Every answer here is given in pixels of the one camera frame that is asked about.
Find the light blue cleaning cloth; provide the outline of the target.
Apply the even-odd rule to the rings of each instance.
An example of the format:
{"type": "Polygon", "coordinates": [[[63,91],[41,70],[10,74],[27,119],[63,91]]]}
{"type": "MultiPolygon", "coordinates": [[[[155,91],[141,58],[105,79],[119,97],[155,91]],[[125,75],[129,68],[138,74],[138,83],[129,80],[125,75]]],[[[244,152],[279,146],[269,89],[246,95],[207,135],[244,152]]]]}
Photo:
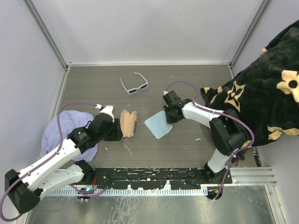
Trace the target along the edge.
{"type": "Polygon", "coordinates": [[[145,120],[146,127],[152,132],[156,139],[161,139],[173,128],[172,124],[166,121],[165,111],[160,111],[145,120]]]}

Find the flag print glasses case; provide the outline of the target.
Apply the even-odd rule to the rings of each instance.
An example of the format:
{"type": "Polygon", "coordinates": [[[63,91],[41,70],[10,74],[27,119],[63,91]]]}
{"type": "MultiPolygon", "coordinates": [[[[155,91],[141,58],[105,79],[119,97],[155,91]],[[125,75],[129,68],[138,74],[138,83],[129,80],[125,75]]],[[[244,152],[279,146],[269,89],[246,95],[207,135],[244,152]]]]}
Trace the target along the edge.
{"type": "Polygon", "coordinates": [[[123,110],[120,116],[120,126],[123,137],[132,138],[135,133],[137,123],[137,111],[128,112],[123,110]]]}

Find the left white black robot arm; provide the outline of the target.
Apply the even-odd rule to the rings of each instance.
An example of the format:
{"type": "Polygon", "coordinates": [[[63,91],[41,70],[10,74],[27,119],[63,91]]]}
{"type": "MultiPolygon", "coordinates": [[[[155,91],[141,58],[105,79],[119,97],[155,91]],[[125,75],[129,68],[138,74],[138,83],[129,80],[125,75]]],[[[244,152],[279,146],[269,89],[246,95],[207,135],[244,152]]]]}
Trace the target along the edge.
{"type": "Polygon", "coordinates": [[[93,168],[85,160],[72,165],[66,172],[56,170],[66,162],[96,146],[100,141],[120,141],[120,120],[112,113],[101,112],[87,126],[73,129],[51,152],[17,172],[6,172],[4,177],[6,197],[19,214],[32,210],[48,193],[68,184],[81,182],[88,185],[93,181],[93,168]]]}

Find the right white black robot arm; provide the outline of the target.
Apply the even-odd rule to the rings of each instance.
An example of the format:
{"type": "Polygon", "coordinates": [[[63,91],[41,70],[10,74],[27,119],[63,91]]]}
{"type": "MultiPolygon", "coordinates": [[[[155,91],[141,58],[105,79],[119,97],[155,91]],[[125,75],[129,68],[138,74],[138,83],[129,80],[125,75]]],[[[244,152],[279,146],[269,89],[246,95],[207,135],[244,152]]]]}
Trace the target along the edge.
{"type": "Polygon", "coordinates": [[[213,110],[191,99],[182,100],[175,91],[164,91],[163,99],[168,124],[190,119],[210,128],[216,149],[204,166],[207,182],[217,183],[228,164],[245,160],[245,147],[252,140],[252,131],[239,120],[234,110],[213,110]]]}

